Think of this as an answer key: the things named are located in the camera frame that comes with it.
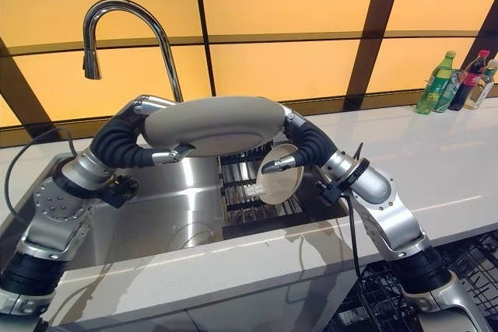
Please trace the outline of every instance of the green plastic bottle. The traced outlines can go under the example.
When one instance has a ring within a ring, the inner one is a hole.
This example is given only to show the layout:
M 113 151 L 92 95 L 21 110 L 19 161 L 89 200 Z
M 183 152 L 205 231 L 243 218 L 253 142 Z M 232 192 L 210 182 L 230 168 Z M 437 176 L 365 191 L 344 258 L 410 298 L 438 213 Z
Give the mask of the green plastic bottle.
M 444 60 L 433 70 L 433 74 L 427 81 L 426 89 L 415 107 L 415 112 L 429 114 L 434 109 L 448 79 L 451 77 L 451 63 L 456 54 L 455 51 L 448 51 L 444 55 Z

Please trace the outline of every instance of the dishwasher rack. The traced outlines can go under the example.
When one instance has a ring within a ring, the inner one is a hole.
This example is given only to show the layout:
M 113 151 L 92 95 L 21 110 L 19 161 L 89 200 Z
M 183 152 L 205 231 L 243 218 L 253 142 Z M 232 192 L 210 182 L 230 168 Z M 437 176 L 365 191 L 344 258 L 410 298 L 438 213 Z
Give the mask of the dishwasher rack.
M 220 157 L 224 239 L 310 222 L 297 194 L 276 205 L 266 204 L 257 196 L 247 196 L 245 187 L 256 183 L 261 161 L 272 146 L 269 142 L 246 152 Z
M 498 230 L 436 248 L 489 322 L 498 330 Z M 413 332 L 421 330 L 416 311 L 385 261 L 366 266 L 324 332 Z M 370 308 L 370 320 L 365 308 Z

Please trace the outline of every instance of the orange wall panel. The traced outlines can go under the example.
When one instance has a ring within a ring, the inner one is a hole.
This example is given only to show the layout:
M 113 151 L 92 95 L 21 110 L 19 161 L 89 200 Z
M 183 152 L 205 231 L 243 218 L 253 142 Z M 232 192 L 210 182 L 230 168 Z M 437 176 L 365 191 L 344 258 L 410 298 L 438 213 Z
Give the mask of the orange wall panel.
M 204 0 L 210 34 L 361 31 L 370 0 Z
M 395 0 L 386 30 L 479 30 L 494 0 Z
M 3 96 L 0 95 L 0 128 L 21 124 Z
M 0 33 L 7 47 L 82 40 L 83 18 L 99 0 L 0 0 Z M 197 0 L 132 0 L 149 10 L 169 37 L 202 35 Z M 127 12 L 110 12 L 97 25 L 97 39 L 153 37 Z
M 460 68 L 473 41 L 473 38 L 384 39 L 366 91 L 422 89 L 446 51 L 457 52 L 453 68 Z
M 358 40 L 211 46 L 217 95 L 295 100 L 344 95 Z
M 185 100 L 211 96 L 202 46 L 172 47 Z M 172 100 L 158 47 L 99 51 L 101 80 L 86 79 L 83 52 L 14 58 L 53 121 L 116 114 L 138 95 Z

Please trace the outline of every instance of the black wire rack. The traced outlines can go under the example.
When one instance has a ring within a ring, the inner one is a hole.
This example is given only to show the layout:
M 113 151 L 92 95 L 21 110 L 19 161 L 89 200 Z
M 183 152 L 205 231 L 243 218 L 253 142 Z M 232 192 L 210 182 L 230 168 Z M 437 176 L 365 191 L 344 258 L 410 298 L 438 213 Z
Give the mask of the black wire rack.
M 295 195 L 281 204 L 271 205 L 265 204 L 257 196 L 246 194 L 245 187 L 256 183 L 261 161 L 271 149 L 272 143 L 268 143 L 247 152 L 220 158 L 226 225 L 242 225 L 303 211 Z
M 498 330 L 498 231 L 436 248 L 494 330 Z M 324 332 L 421 331 L 417 312 L 386 262 L 366 266 Z

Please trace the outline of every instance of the chrome faucet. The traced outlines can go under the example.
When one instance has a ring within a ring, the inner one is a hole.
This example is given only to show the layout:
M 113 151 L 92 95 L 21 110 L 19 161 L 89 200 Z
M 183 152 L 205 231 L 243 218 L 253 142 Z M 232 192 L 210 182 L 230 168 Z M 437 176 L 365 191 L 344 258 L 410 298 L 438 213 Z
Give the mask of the chrome faucet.
M 173 55 L 171 54 L 170 44 L 168 43 L 168 38 L 164 29 L 147 9 L 130 0 L 101 0 L 92 5 L 86 13 L 83 22 L 83 44 L 85 48 L 83 69 L 85 70 L 85 77 L 89 79 L 100 79 L 99 62 L 96 56 L 95 29 L 100 17 L 111 11 L 130 12 L 143 19 L 146 24 L 150 26 L 159 41 L 159 46 L 163 53 L 163 60 L 166 65 L 174 100 L 177 103 L 184 101 L 178 82 L 177 69 L 174 67 Z

